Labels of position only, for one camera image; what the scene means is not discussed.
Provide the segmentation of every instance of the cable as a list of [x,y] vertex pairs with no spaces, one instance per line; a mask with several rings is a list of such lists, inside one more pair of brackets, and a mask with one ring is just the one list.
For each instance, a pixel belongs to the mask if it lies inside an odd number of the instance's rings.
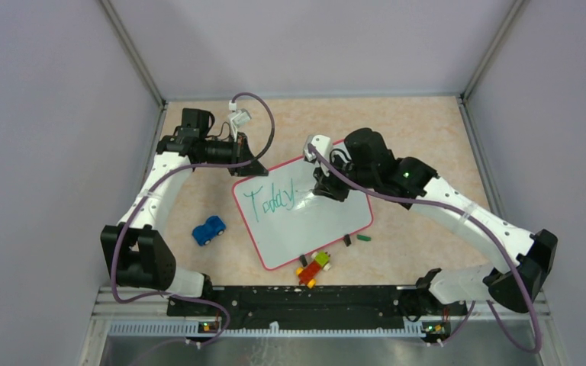
[[260,159],[262,156],[264,156],[264,154],[266,154],[266,152],[271,147],[272,141],[275,138],[275,118],[272,116],[271,108],[269,108],[269,105],[263,99],[261,99],[258,95],[255,95],[255,94],[250,93],[248,91],[243,91],[243,92],[238,93],[237,95],[233,96],[232,102],[234,103],[235,101],[237,101],[237,99],[239,97],[243,97],[243,96],[254,98],[259,103],[261,103],[262,106],[264,107],[264,109],[266,109],[266,113],[269,114],[269,118],[271,120],[271,134],[269,135],[269,140],[266,141],[266,145],[264,146],[262,151],[260,151],[259,154],[257,154],[253,159],[250,160],[251,162],[253,162],[257,159]]
[[217,120],[214,118],[214,114],[210,113],[210,118],[212,119],[212,123],[210,123],[210,127],[208,127],[208,131],[212,130],[212,127],[214,127],[214,124],[217,122]]
[[338,149],[338,148],[334,148],[334,149],[332,149],[332,150],[331,150],[331,152],[329,153],[329,157],[331,157],[331,154],[332,154],[334,151],[337,151],[337,152],[339,152],[339,153],[343,154],[343,158],[345,158],[345,162],[351,162],[351,161],[352,161],[352,160],[351,160],[351,159],[350,159],[350,158],[347,156],[347,153],[345,152],[345,150],[343,150],[343,149]]
[[459,333],[462,328],[464,327],[464,324],[466,324],[466,322],[468,322],[468,318],[471,317],[471,314],[473,314],[473,309],[475,308],[475,301],[471,301],[471,306],[468,309],[468,312],[466,313],[466,316],[464,316],[464,319],[457,324],[457,327],[455,327],[455,330],[453,330],[450,335],[448,336],[448,338],[444,339],[441,341],[441,345],[447,345],[448,343],[450,343],[452,341],[452,338],[454,336],[457,335],[457,333]]
[[[313,146],[312,144],[309,144],[308,149],[313,154],[315,154],[317,159],[322,164],[324,164],[336,177],[338,177],[338,179],[343,181],[345,184],[347,184],[351,188],[356,189],[358,191],[361,191],[361,192],[368,194],[372,197],[380,198],[382,200],[386,200],[386,201],[390,201],[390,202],[396,202],[399,204],[425,204],[427,206],[434,206],[434,207],[440,207],[440,208],[443,208],[446,210],[451,210],[452,212],[455,212],[459,215],[465,214],[465,211],[460,208],[457,208],[457,207],[449,205],[449,204],[444,204],[444,203],[438,202],[438,201],[417,200],[417,199],[403,198],[403,197],[393,197],[393,196],[388,196],[386,194],[380,194],[378,192],[370,191],[369,189],[364,188],[363,186],[356,184],[354,181],[349,180],[346,176],[344,176],[342,173],[340,173],[338,171],[338,169],[333,167],[333,165],[331,165],[327,161],[327,159],[325,159],[324,156],[322,156],[317,151],[315,146]],[[508,336],[509,341],[511,341],[511,343],[513,343],[516,347],[518,347],[519,349],[521,349],[525,352],[529,352],[529,353],[540,352],[540,349],[543,347],[543,334],[540,332],[540,324],[538,324],[538,316],[536,315],[536,309],[533,307],[533,304],[531,303],[531,297],[529,296],[529,291],[527,291],[526,286],[525,286],[524,282],[522,281],[522,278],[520,277],[520,274],[518,273],[516,266],[514,265],[513,261],[511,260],[511,257],[509,256],[509,253],[502,245],[502,242],[495,236],[495,234],[493,234],[493,232],[489,228],[487,228],[480,220],[478,220],[477,218],[475,218],[473,216],[469,216],[468,220],[470,222],[472,222],[474,225],[476,225],[481,231],[483,231],[484,234],[486,234],[488,236],[488,238],[491,239],[491,241],[495,244],[495,246],[497,246],[497,250],[500,251],[500,253],[502,254],[502,257],[507,262],[509,269],[511,271],[511,274],[514,276],[516,283],[517,283],[517,286],[520,289],[520,293],[522,294],[522,297],[524,298],[526,308],[529,310],[529,316],[531,318],[531,325],[533,327],[533,336],[534,336],[536,344],[534,345],[533,348],[525,348],[520,343],[516,342],[516,340],[513,337]],[[500,326],[500,328],[502,328],[502,332],[504,332],[505,335],[508,335],[508,329],[507,329],[506,325],[504,325],[504,322],[502,322],[500,317],[497,315],[497,312],[494,311],[493,304],[489,302],[488,306],[491,308],[491,312],[493,312],[495,319],[497,320],[497,324]],[[468,316],[466,318],[464,318],[464,321],[462,321],[460,326],[463,326],[463,324],[466,321],[468,321]]]
[[[419,293],[417,291],[415,291],[414,293],[417,295],[417,303],[419,303],[420,302]],[[408,322],[416,323],[419,321],[419,319],[421,319],[421,314],[415,315],[414,319],[410,319],[410,316],[408,316],[407,311],[405,310],[405,307],[403,306],[403,301],[399,301],[397,306],[398,306],[399,311],[401,311],[401,315],[405,319],[407,319]]]
[[[152,192],[154,192],[163,182],[165,182],[169,177],[171,177],[172,175],[182,172],[184,170],[187,169],[193,169],[193,168],[229,168],[229,169],[233,169],[233,168],[241,168],[242,166],[246,166],[251,164],[252,162],[254,162],[255,160],[261,158],[262,156],[264,156],[264,154],[266,154],[266,151],[268,151],[269,147],[271,146],[273,137],[275,135],[275,118],[272,115],[272,112],[269,108],[269,106],[264,102],[264,100],[262,100],[260,97],[258,97],[257,95],[254,95],[252,93],[239,93],[237,95],[235,95],[233,97],[233,101],[235,101],[238,97],[240,97],[241,95],[249,95],[255,99],[257,99],[266,109],[266,112],[268,112],[269,118],[270,118],[270,122],[271,122],[271,133],[269,136],[269,141],[268,143],[264,146],[264,148],[262,149],[262,151],[257,154],[257,156],[255,156],[254,158],[250,159],[250,160],[246,160],[245,162],[238,162],[236,164],[208,164],[208,163],[198,163],[198,164],[188,164],[188,165],[183,165],[183,166],[179,166],[178,168],[167,172],[164,176],[160,177],[151,187],[149,190],[147,190],[147,193],[150,194]],[[143,196],[140,201],[138,202],[138,204],[136,205],[136,207],[131,211],[131,214],[129,215],[129,217],[127,218],[127,221],[123,224],[122,229],[120,230],[120,233],[118,234],[118,240],[115,243],[115,248],[114,248],[114,253],[113,253],[113,259],[111,260],[111,293],[113,294],[114,299],[116,300],[116,302],[118,303],[131,303],[135,300],[144,298],[144,297],[149,297],[149,296],[162,296],[162,295],[168,295],[168,296],[173,296],[179,300],[182,301],[187,301],[190,303],[203,303],[212,307],[216,307],[217,309],[219,309],[221,312],[223,312],[226,316],[226,321],[224,322],[223,326],[221,327],[221,329],[218,330],[218,332],[209,340],[200,343],[200,346],[203,347],[205,345],[209,345],[212,342],[216,342],[216,340],[219,338],[219,336],[221,335],[221,333],[223,333],[227,327],[230,325],[230,313],[228,312],[228,310],[221,306],[218,303],[209,301],[209,300],[203,300],[203,299],[198,299],[198,298],[194,298],[194,297],[185,297],[185,296],[181,296],[178,294],[169,294],[165,291],[150,291],[150,292],[146,292],[144,294],[139,294],[136,295],[134,297],[130,297],[128,299],[123,299],[120,297],[119,293],[118,293],[118,283],[117,283],[117,268],[118,268],[118,260],[120,259],[120,250],[122,247],[122,242],[124,239],[124,236],[127,235],[127,231],[129,230],[129,226],[130,223],[132,223],[136,216],[138,215],[138,213],[140,212],[140,208],[142,206],[144,206],[144,204],[147,202],[148,199],[148,195]],[[171,339],[170,342],[164,341],[159,343],[158,345],[155,345],[154,347],[152,347],[150,349],[150,351],[154,351],[155,349],[162,347],[163,345],[167,345],[169,343],[173,343],[176,342],[176,340]],[[145,357],[146,355],[148,355],[150,352],[146,352],[146,354],[142,354],[141,357]]]
[[226,125],[228,126],[228,128],[230,128],[230,124],[228,122],[224,122],[221,125],[221,130],[219,131],[219,134],[218,135],[207,135],[205,138],[207,139],[207,138],[210,138],[210,137],[214,137],[214,138],[220,137],[222,134],[224,134],[224,127]]

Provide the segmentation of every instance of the red whiteboard border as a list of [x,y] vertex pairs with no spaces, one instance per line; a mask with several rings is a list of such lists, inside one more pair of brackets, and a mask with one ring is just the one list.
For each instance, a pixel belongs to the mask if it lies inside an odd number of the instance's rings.
[[[333,144],[334,144],[334,146],[335,146],[335,145],[337,145],[337,144],[339,144],[339,143],[341,143],[341,142],[343,142],[343,141],[344,141],[344,139],[342,139],[342,140],[338,140],[338,141],[336,141],[336,142],[335,142],[335,143],[333,143]],[[291,160],[288,160],[288,161],[286,161],[286,162],[279,163],[278,165],[275,165],[275,166],[273,166],[273,167],[269,168],[269,172],[271,172],[271,171],[273,171],[273,170],[275,170],[275,169],[277,169],[277,168],[281,168],[281,167],[282,167],[282,166],[284,166],[284,165],[291,164],[292,162],[297,162],[297,161],[298,161],[298,160],[300,160],[300,159],[302,159],[302,155],[298,156],[297,158],[293,158],[293,159],[291,159]],[[262,253],[260,253],[260,252],[259,252],[259,248],[257,247],[257,243],[255,242],[255,238],[253,237],[253,233],[250,231],[250,226],[249,226],[249,225],[248,225],[248,223],[246,222],[246,217],[243,215],[243,211],[241,210],[241,205],[239,204],[239,200],[237,200],[237,196],[234,194],[234,189],[235,189],[235,187],[236,187],[236,186],[237,186],[239,183],[242,183],[242,182],[244,182],[244,181],[247,181],[247,180],[249,180],[249,179],[253,179],[253,178],[255,178],[255,177],[248,177],[248,178],[244,178],[244,179],[241,179],[241,180],[239,180],[239,181],[236,181],[236,182],[233,184],[233,186],[232,186],[232,188],[231,188],[231,189],[232,189],[232,194],[233,194],[233,198],[234,198],[234,203],[237,205],[237,209],[239,209],[239,213],[240,213],[240,215],[241,215],[241,220],[243,220],[243,225],[244,225],[244,226],[246,227],[246,229],[248,230],[248,235],[250,235],[250,240],[253,242],[253,246],[255,247],[255,251],[257,252],[257,255],[259,256],[259,261],[260,261],[260,262],[262,262],[262,267],[264,267],[264,268],[265,268],[267,271],[274,271],[274,270],[276,270],[277,268],[281,268],[281,267],[283,267],[283,266],[287,265],[288,263],[291,263],[291,262],[295,262],[295,261],[297,261],[298,259],[297,259],[297,258],[293,258],[292,260],[290,260],[290,261],[288,261],[288,262],[286,262],[286,263],[284,263],[284,264],[278,265],[277,267],[274,267],[274,268],[268,268],[268,267],[266,267],[266,264],[264,264],[264,259],[262,258]],[[358,229],[358,230],[354,231],[353,233],[349,233],[350,235],[352,235],[352,234],[354,234],[354,233],[357,233],[357,232],[359,232],[359,231],[361,231],[361,230],[367,229],[368,227],[370,227],[370,226],[371,226],[371,225],[374,223],[374,211],[372,210],[372,202],[369,200],[369,194],[366,194],[365,196],[367,197],[367,205],[369,206],[369,216],[371,216],[371,217],[372,217],[372,221],[369,221],[369,223],[368,223],[367,225],[365,225],[364,227],[362,227],[362,228],[360,228],[360,229]],[[332,242],[328,242],[327,244],[325,244],[325,245],[323,245],[323,246],[321,246],[321,247],[319,247],[319,248],[316,248],[316,249],[314,249],[314,250],[310,251],[309,253],[312,253],[312,252],[315,252],[315,251],[316,251],[316,250],[318,250],[318,249],[322,249],[322,248],[325,248],[325,247],[327,247],[327,246],[330,246],[331,244],[334,244],[335,242],[338,242],[338,241],[340,241],[340,240],[342,240],[342,239],[343,239],[343,236],[341,236],[340,238],[337,238],[336,240],[334,240],[334,241],[332,241]]]

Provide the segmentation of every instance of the blue toy car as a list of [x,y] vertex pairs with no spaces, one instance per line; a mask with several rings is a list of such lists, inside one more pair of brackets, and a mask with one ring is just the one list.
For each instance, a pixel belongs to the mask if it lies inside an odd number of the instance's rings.
[[226,224],[219,216],[210,216],[203,225],[192,230],[192,236],[198,246],[206,246],[215,236],[221,235],[226,229]]

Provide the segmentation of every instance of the metal floor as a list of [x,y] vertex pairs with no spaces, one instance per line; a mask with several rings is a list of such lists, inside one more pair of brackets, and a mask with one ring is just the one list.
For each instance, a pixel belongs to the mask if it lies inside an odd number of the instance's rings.
[[[528,322],[507,322],[517,340],[532,345]],[[136,363],[141,365],[542,365],[504,338],[495,321],[471,320],[444,348],[408,345],[406,339],[376,338],[225,338],[198,351],[182,343],[166,345]],[[101,366],[129,365],[165,338],[109,336]]]

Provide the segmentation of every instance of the whiteboard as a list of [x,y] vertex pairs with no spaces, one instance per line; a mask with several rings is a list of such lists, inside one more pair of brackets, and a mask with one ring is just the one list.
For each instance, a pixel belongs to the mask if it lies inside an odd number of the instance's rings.
[[[335,144],[344,150],[344,144]],[[366,194],[344,202],[311,193],[317,165],[301,156],[269,170],[268,177],[238,181],[233,196],[264,268],[276,269],[372,224]]]

